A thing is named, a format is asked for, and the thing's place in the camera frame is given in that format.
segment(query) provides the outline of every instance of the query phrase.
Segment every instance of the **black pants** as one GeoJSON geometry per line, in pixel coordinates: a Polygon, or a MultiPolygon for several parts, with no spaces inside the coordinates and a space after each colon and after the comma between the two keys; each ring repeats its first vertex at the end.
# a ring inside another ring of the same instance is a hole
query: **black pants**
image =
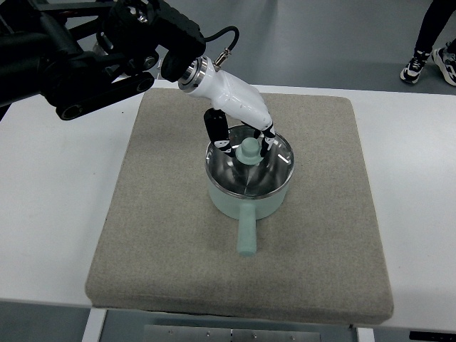
{"type": "MultiPolygon", "coordinates": [[[[416,41],[415,51],[430,53],[437,37],[456,10],[456,0],[434,0],[421,24],[420,34],[416,41]]],[[[451,53],[456,52],[456,39],[448,48],[451,53]]]]}

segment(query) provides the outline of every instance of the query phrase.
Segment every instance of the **white table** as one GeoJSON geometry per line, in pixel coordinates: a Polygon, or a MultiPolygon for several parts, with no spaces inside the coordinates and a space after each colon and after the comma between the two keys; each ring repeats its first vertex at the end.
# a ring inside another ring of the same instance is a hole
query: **white table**
{"type": "MultiPolygon", "coordinates": [[[[456,331],[456,97],[258,88],[351,100],[395,303],[383,326],[456,331]]],[[[0,122],[0,300],[91,306],[84,283],[141,98],[70,122],[40,96],[11,106],[0,122]]]]}

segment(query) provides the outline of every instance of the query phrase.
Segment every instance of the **metal plate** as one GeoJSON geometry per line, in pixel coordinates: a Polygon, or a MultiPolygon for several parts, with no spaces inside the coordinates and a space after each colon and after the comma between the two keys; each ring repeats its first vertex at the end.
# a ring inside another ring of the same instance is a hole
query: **metal plate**
{"type": "Polygon", "coordinates": [[[231,329],[145,326],[143,342],[231,342],[231,329]]]}
{"type": "Polygon", "coordinates": [[[320,342],[320,333],[188,326],[144,327],[143,342],[320,342]]]}

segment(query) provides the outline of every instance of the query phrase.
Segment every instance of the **pot lid knob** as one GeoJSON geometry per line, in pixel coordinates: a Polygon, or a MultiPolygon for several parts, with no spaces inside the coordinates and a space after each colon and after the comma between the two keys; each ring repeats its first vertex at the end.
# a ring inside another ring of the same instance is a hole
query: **pot lid knob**
{"type": "Polygon", "coordinates": [[[263,160],[260,156],[261,145],[255,138],[245,138],[236,149],[236,158],[246,165],[255,165],[263,160]]]}

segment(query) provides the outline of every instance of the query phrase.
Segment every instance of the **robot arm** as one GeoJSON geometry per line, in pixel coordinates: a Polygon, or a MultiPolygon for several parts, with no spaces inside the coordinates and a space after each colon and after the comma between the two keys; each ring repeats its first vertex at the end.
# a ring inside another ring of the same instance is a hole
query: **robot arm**
{"type": "Polygon", "coordinates": [[[264,156],[275,133],[263,99],[256,88],[220,70],[237,41],[237,29],[231,28],[235,40],[214,63],[203,56],[206,42],[228,29],[205,38],[195,22],[163,0],[5,0],[0,4],[0,119],[11,103],[39,93],[62,120],[72,120],[144,92],[153,85],[147,70],[157,63],[161,45],[168,50],[162,77],[179,81],[190,96],[209,98],[214,110],[257,129],[257,136],[263,133],[264,156]],[[68,30],[66,20],[75,16],[97,19],[68,30]],[[96,52],[77,43],[91,34],[97,37],[96,52]],[[116,81],[122,74],[129,77],[116,81]]]}

